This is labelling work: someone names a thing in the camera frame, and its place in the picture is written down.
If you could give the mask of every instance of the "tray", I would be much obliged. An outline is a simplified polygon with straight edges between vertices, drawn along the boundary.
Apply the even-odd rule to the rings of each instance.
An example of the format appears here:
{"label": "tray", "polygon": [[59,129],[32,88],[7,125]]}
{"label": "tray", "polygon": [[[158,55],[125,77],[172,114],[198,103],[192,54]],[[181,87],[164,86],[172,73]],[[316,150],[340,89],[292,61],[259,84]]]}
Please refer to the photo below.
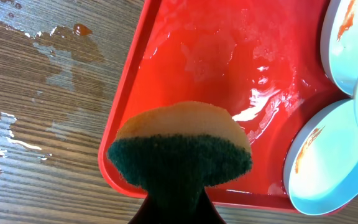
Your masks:
{"label": "tray", "polygon": [[250,173],[207,189],[215,205],[294,212],[283,186],[293,138],[346,98],[326,77],[319,40],[329,0],[146,0],[99,149],[118,192],[144,198],[106,158],[117,130],[145,110],[196,100],[228,110],[252,143]]}

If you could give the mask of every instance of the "two-tone sponge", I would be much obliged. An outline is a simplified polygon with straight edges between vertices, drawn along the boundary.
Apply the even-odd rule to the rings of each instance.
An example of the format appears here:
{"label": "two-tone sponge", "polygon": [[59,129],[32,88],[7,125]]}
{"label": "two-tone sponge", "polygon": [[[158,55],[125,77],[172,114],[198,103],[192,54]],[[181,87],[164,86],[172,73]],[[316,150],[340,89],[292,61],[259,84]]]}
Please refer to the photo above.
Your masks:
{"label": "two-tone sponge", "polygon": [[230,114],[184,102],[146,111],[118,131],[108,158],[128,183],[141,186],[163,212],[194,212],[205,186],[252,167],[250,144]]}

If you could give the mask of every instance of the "tabletop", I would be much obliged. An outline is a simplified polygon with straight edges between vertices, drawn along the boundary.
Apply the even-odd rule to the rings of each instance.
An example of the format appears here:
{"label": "tabletop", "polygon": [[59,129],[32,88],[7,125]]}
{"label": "tabletop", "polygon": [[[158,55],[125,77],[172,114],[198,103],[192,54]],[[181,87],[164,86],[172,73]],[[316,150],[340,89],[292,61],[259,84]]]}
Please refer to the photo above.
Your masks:
{"label": "tabletop", "polygon": [[[127,223],[98,147],[142,0],[0,0],[0,223]],[[227,223],[358,223],[217,207]]]}

